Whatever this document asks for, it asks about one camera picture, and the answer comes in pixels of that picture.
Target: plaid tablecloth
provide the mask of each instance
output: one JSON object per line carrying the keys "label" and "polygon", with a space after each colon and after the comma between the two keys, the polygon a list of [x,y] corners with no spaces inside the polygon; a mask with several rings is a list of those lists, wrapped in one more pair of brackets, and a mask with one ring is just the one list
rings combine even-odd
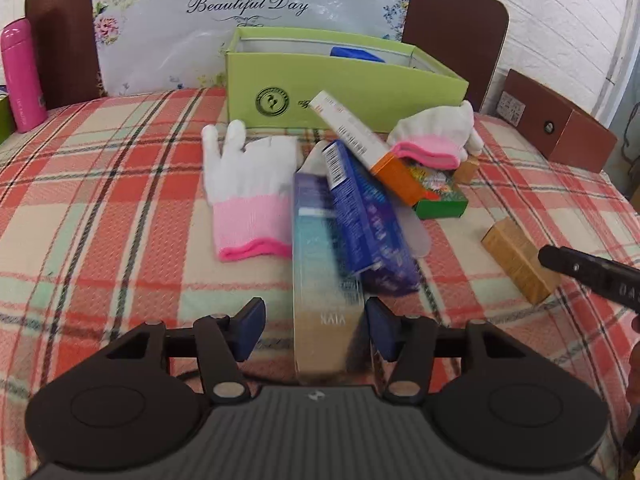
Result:
{"label": "plaid tablecloth", "polygon": [[[23,422],[30,395],[145,319],[189,325],[261,296],[268,325],[244,368],[293,377],[290,262],[261,256],[222,264],[212,251],[200,130],[224,120],[224,101],[221,89],[105,98],[57,110],[44,126],[0,145],[4,478],[23,478],[37,465]],[[453,326],[488,318],[590,384],[612,413],[594,465],[614,478],[628,416],[632,314],[569,278],[532,306],[480,240],[511,216],[538,245],[638,266],[638,216],[606,177],[549,164],[499,120],[478,116],[476,129],[486,148],[478,178],[464,188],[467,211],[425,222],[433,247],[420,261],[422,290],[388,304]],[[299,137],[305,155],[331,136],[287,134]],[[439,360],[432,387],[457,372],[456,360]]]}

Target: pink thermos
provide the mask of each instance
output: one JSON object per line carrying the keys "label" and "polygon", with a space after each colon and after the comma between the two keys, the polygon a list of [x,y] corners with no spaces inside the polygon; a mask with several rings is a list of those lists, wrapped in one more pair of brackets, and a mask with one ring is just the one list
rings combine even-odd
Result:
{"label": "pink thermos", "polygon": [[28,132],[47,118],[29,20],[16,20],[2,30],[0,51],[15,124],[20,133]]}

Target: green box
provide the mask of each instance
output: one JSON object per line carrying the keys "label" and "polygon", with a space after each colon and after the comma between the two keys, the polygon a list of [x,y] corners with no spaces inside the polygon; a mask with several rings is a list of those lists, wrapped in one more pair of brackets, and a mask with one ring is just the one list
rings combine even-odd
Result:
{"label": "green box", "polygon": [[0,95],[0,144],[16,130],[14,115],[9,106],[9,96]]}
{"label": "green box", "polygon": [[420,164],[410,164],[409,171],[424,189],[430,191],[430,198],[423,198],[414,206],[420,220],[462,216],[469,200],[453,182],[453,176]]}
{"label": "green box", "polygon": [[[362,48],[386,62],[329,56]],[[376,132],[425,108],[458,106],[468,83],[413,45],[359,34],[238,27],[226,51],[229,120],[248,127],[326,128],[308,108],[325,90]]]}

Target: round black sticker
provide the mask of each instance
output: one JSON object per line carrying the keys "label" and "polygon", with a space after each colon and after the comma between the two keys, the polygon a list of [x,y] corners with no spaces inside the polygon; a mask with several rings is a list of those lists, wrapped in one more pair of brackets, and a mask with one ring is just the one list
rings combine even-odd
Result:
{"label": "round black sticker", "polygon": [[262,115],[275,117],[289,108],[289,96],[282,88],[265,88],[256,96],[255,107]]}

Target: pink glove cuff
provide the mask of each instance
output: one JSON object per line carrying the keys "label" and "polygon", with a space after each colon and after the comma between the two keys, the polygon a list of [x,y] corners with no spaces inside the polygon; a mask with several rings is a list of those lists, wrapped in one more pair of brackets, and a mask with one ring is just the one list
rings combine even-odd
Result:
{"label": "pink glove cuff", "polygon": [[435,170],[455,170],[460,165],[459,147],[451,140],[436,135],[400,140],[393,145],[391,152]]}
{"label": "pink glove cuff", "polygon": [[213,239],[222,262],[259,254],[291,258],[291,199],[232,198],[213,205]]}

